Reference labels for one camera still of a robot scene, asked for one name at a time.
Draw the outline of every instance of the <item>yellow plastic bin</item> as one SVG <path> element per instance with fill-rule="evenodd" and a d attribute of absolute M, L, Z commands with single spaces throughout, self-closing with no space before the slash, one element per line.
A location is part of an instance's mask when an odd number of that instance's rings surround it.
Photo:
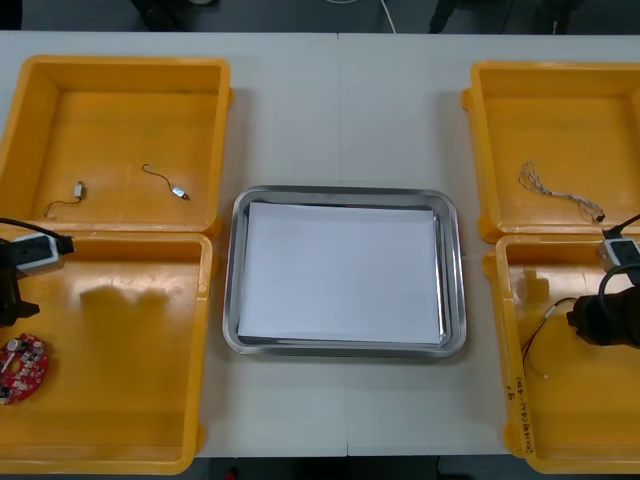
<path fill-rule="evenodd" d="M 215 236 L 230 100 L 223 59 L 27 60 L 0 147 L 0 216 L 63 231 Z M 45 217 L 51 202 L 74 201 L 79 181 L 86 198 Z"/>
<path fill-rule="evenodd" d="M 599 347 L 568 325 L 558 307 L 521 347 L 547 309 L 597 293 L 604 275 L 598 236 L 509 235 L 484 259 L 493 294 L 507 404 L 505 441 L 544 473 L 640 472 L 640 352 Z M 607 291 L 630 286 L 614 277 Z"/>
<path fill-rule="evenodd" d="M 41 312 L 0 329 L 0 344 L 31 333 L 52 357 L 32 397 L 0 407 L 0 472 L 179 473 L 198 448 L 211 243 L 193 233 L 74 241 L 62 270 L 20 280 Z"/>
<path fill-rule="evenodd" d="M 586 233 L 640 211 L 640 64 L 488 62 L 474 65 L 462 96 L 475 152 L 482 237 Z M 578 206 L 518 183 L 534 161 L 550 190 L 587 197 L 602 225 Z M 640 233 L 640 225 L 629 233 Z"/>

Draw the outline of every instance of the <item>wire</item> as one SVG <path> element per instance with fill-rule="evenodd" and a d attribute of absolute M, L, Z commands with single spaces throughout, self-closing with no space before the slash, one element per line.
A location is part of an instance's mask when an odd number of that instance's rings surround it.
<path fill-rule="evenodd" d="M 160 177 L 160 178 L 164 179 L 164 181 L 167 182 L 167 186 L 169 187 L 169 190 L 171 190 L 172 193 L 173 193 L 173 190 L 172 190 L 173 187 L 171 186 L 171 182 L 169 181 L 169 179 L 167 177 L 165 177 L 164 175 L 160 175 L 159 173 L 152 172 L 151 170 L 147 170 L 147 167 L 151 168 L 151 165 L 149 165 L 148 163 L 145 163 L 142 166 L 142 171 L 144 173 L 148 173 L 149 175 L 155 175 L 156 177 Z"/>
<path fill-rule="evenodd" d="M 507 6 L 507 11 L 504 14 L 504 18 L 502 19 L 502 25 L 500 26 L 500 35 L 504 33 L 504 29 L 507 28 L 507 22 L 509 21 L 509 17 L 511 16 L 511 10 L 513 10 L 513 4 L 515 0 L 510 0 L 509 5 Z"/>
<path fill-rule="evenodd" d="M 387 2 L 385 2 L 384 0 L 380 0 L 380 3 L 382 4 L 382 8 L 384 8 L 384 13 L 387 14 L 387 20 L 389 20 L 389 26 L 391 27 L 391 31 L 396 34 L 398 32 L 396 32 L 396 26 L 393 24 L 393 20 L 391 18 L 391 14 L 389 13 L 389 9 L 387 8 Z"/>
<path fill-rule="evenodd" d="M 631 217 L 629 220 L 622 222 L 620 225 L 616 225 L 615 227 L 610 228 L 609 230 L 604 230 L 602 234 L 604 238 L 620 238 L 622 234 L 622 230 L 631 225 L 632 223 L 640 220 L 640 213 L 634 217 Z"/>
<path fill-rule="evenodd" d="M 600 304 L 600 309 L 604 312 L 605 316 L 608 320 L 614 323 L 622 323 L 627 331 L 627 336 L 629 340 L 633 342 L 635 345 L 640 346 L 640 339 L 636 339 L 633 333 L 629 330 L 629 322 L 625 319 L 621 319 L 610 307 L 607 305 L 605 301 L 605 290 L 607 289 L 607 284 L 609 280 L 611 280 L 614 276 L 628 272 L 629 270 L 640 270 L 640 263 L 627 263 L 625 265 L 619 265 L 615 268 L 609 270 L 602 280 L 600 280 L 600 286 L 598 287 L 598 303 Z"/>
<path fill-rule="evenodd" d="M 73 202 L 65 202 L 64 200 L 56 200 L 55 202 L 51 202 L 49 205 L 47 205 L 47 208 L 44 209 L 44 216 L 48 217 L 49 216 L 49 210 L 51 209 L 51 207 L 53 207 L 54 205 L 57 205 L 59 203 L 65 204 L 65 205 L 77 205 L 82 201 L 82 198 L 78 198 L 77 200 L 74 200 Z"/>
<path fill-rule="evenodd" d="M 561 298 L 560 300 L 558 300 L 557 302 L 555 302 L 553 305 L 551 305 L 549 307 L 549 309 L 545 312 L 544 316 L 542 317 L 542 321 L 538 324 L 538 326 L 536 327 L 536 329 L 533 331 L 533 333 L 529 336 L 529 339 L 524 343 L 524 345 L 521 348 L 521 353 L 522 353 L 522 362 L 524 364 L 524 362 L 527 359 L 527 355 L 529 355 L 529 350 L 531 350 L 531 345 L 533 345 L 533 341 L 536 339 L 536 336 L 538 335 L 538 332 L 540 331 L 540 329 L 545 325 L 545 323 L 547 322 L 547 320 L 549 319 L 549 317 L 551 317 L 551 315 L 553 314 L 553 312 L 556 310 L 556 308 L 558 308 L 560 305 L 562 305 L 565 302 L 573 302 L 575 303 L 578 299 L 575 297 L 564 297 Z M 535 368 L 535 366 L 533 365 L 533 363 L 531 363 L 531 366 L 533 367 L 533 369 L 542 377 L 547 377 L 546 375 L 540 374 L 540 372 L 538 372 L 538 369 Z"/>
<path fill-rule="evenodd" d="M 359 2 L 360 0 L 324 0 L 324 1 L 328 3 L 333 3 L 334 5 L 349 5 L 351 3 Z M 396 32 L 396 26 L 393 24 L 393 19 L 391 18 L 389 9 L 387 8 L 387 3 L 385 2 L 385 0 L 380 0 L 380 3 L 382 4 L 382 8 L 384 8 L 384 13 L 387 15 L 387 20 L 389 21 L 389 26 L 391 27 L 391 31 L 393 33 L 398 33 Z"/>
<path fill-rule="evenodd" d="M 582 216 L 589 219 L 591 223 L 602 223 L 604 220 L 604 210 L 600 208 L 600 205 L 592 202 L 588 198 L 572 195 L 570 193 L 554 192 L 546 188 L 536 171 L 536 164 L 533 161 L 527 162 L 522 166 L 522 170 L 518 173 L 518 182 L 531 192 L 542 193 L 543 195 L 549 195 L 552 197 L 566 198 L 567 200 L 576 202 L 580 207 L 580 213 Z"/>
<path fill-rule="evenodd" d="M 183 189 L 181 189 L 180 187 L 178 187 L 177 185 L 172 185 L 171 182 L 169 181 L 169 179 L 167 177 L 165 177 L 164 175 L 160 175 L 159 173 L 156 172 L 152 172 L 151 170 L 147 170 L 146 167 L 151 168 L 151 165 L 149 165 L 148 163 L 145 163 L 142 166 L 142 171 L 144 173 L 148 173 L 149 175 L 155 175 L 156 177 L 160 177 L 162 178 L 165 182 L 167 182 L 167 186 L 169 187 L 169 191 L 171 193 L 173 193 L 174 195 L 176 195 L 177 197 L 182 198 L 183 200 L 189 200 L 191 197 L 189 197 L 189 195 L 187 194 L 187 192 L 185 192 Z"/>
<path fill-rule="evenodd" d="M 62 247 L 60 250 L 62 254 L 73 252 L 73 241 L 69 235 L 60 235 L 59 233 L 49 230 L 47 228 L 33 225 L 32 223 L 21 222 L 20 220 L 13 220 L 12 218 L 0 218 L 0 223 L 5 225 L 13 225 L 14 227 L 26 228 L 27 230 L 33 230 L 34 232 L 44 233 L 52 238 L 55 238 Z"/>

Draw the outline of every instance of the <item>table surface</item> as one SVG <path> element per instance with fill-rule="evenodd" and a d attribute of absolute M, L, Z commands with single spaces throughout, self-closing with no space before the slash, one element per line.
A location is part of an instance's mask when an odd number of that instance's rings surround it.
<path fill-rule="evenodd" d="M 259 184 L 430 188 L 456 204 L 468 339 L 439 364 L 243 357 L 214 288 L 200 456 L 505 453 L 500 361 L 460 93 L 482 60 L 640 61 L 634 37 L 0 32 L 0 129 L 35 54 L 225 57 L 235 101 L 220 208 Z M 217 245 L 226 256 L 225 237 Z"/>

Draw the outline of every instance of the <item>circuit board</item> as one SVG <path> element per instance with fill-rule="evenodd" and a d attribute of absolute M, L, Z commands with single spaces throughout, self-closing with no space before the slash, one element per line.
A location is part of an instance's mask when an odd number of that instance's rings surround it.
<path fill-rule="evenodd" d="M 11 405 L 33 395 L 49 370 L 47 344 L 28 333 L 0 349 L 0 405 Z"/>

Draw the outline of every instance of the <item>white paper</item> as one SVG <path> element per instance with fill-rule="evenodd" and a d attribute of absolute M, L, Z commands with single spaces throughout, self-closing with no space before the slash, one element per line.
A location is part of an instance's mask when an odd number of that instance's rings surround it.
<path fill-rule="evenodd" d="M 241 336 L 439 343 L 433 212 L 252 203 Z"/>

